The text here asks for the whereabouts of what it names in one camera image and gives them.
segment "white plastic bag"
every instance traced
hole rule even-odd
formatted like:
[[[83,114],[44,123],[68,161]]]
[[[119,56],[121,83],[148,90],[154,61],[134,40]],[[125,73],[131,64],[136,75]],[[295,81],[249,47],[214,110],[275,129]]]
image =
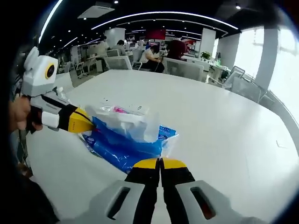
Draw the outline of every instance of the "white plastic bag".
[[[105,122],[107,128],[132,139],[136,142],[155,142],[159,134],[159,116],[157,113],[136,115],[126,113],[125,110],[119,112],[119,107],[101,104],[99,107],[86,106],[85,111],[93,117]]]

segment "human hand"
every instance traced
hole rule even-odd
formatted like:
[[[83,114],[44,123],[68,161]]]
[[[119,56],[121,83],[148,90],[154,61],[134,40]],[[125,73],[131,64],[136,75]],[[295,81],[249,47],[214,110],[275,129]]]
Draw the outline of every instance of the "human hand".
[[[30,113],[31,106],[27,97],[18,97],[14,102],[8,103],[9,113],[9,131],[13,132],[16,129],[25,130],[27,126],[27,116]],[[32,126],[40,131],[42,125],[37,125],[32,122]]]

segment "office chair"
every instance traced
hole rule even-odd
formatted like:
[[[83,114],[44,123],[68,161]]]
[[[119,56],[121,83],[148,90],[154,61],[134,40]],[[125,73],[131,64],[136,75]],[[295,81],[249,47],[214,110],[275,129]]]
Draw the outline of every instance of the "office chair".
[[[67,62],[64,67],[64,72],[65,73],[70,72],[70,67],[71,67],[71,62]]]
[[[208,76],[208,81],[209,81],[209,84],[224,88],[226,90],[230,90],[232,87],[234,78],[235,77],[242,78],[244,73],[245,73],[245,70],[243,70],[237,66],[234,66],[233,69],[231,70],[231,72],[229,73],[228,77],[226,79],[224,79],[223,82],[217,81],[210,76]]]
[[[118,49],[107,51],[107,57],[117,57],[119,55],[120,55],[120,51]]]
[[[133,62],[131,64],[128,56],[116,56],[104,58],[108,69],[118,70],[141,70],[142,62]]]
[[[88,73],[84,72],[83,67],[84,62],[80,62],[77,64],[76,72],[79,79],[81,79],[83,76],[88,76]]]
[[[234,77],[231,92],[260,103],[267,91],[256,85],[254,82],[248,82],[240,77]]]
[[[163,60],[165,73],[205,82],[204,66],[165,57]]]

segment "window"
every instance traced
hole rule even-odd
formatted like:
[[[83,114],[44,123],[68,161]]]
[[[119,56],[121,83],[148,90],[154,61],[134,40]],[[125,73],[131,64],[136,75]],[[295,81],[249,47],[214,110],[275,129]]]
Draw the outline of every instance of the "window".
[[[280,27],[278,53],[269,89],[299,122],[299,41],[289,28]]]
[[[256,77],[263,51],[264,28],[256,27],[243,30],[240,34],[235,66]]]

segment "office desk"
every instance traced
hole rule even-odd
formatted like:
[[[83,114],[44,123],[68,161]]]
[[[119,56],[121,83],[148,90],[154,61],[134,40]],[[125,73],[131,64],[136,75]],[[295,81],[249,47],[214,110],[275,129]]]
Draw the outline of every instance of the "office desk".
[[[154,72],[109,70],[67,93],[72,103],[146,105],[179,137],[171,157],[186,163],[196,180],[226,195],[244,216],[271,221],[298,187],[299,158],[280,117],[227,90]],[[77,217],[115,180],[126,175],[92,155],[77,135],[46,127],[28,134],[30,164],[60,218]],[[153,224],[169,224],[158,199]]]
[[[182,56],[182,58],[186,59],[187,62],[189,62],[189,63],[197,63],[197,64],[200,64],[200,65],[203,65],[204,66],[204,71],[208,72],[209,76],[212,77],[215,80],[218,80],[218,78],[220,78],[220,76],[222,74],[222,71],[230,72],[229,69],[219,67],[219,66],[217,66],[215,64],[212,64],[212,63],[204,62],[204,61],[200,60],[199,58],[190,57],[190,56],[187,56],[187,55]]]

